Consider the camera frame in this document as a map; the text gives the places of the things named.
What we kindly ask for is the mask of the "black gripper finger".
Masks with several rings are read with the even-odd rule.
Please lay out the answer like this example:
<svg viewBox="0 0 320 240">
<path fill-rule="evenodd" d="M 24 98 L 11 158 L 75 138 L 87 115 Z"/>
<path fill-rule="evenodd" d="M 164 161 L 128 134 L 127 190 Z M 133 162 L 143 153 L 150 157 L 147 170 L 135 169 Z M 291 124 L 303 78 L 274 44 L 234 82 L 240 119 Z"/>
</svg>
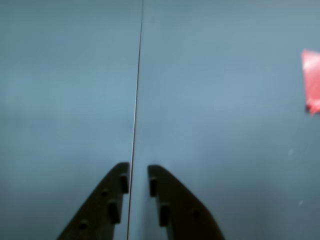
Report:
<svg viewBox="0 0 320 240">
<path fill-rule="evenodd" d="M 205 205 L 164 167 L 147 167 L 149 194 L 156 200 L 159 226 L 169 240 L 224 240 Z"/>
<path fill-rule="evenodd" d="M 59 240 L 112 240 L 121 223 L 123 195 L 129 193 L 130 164 L 116 164 L 58 236 Z"/>
</svg>

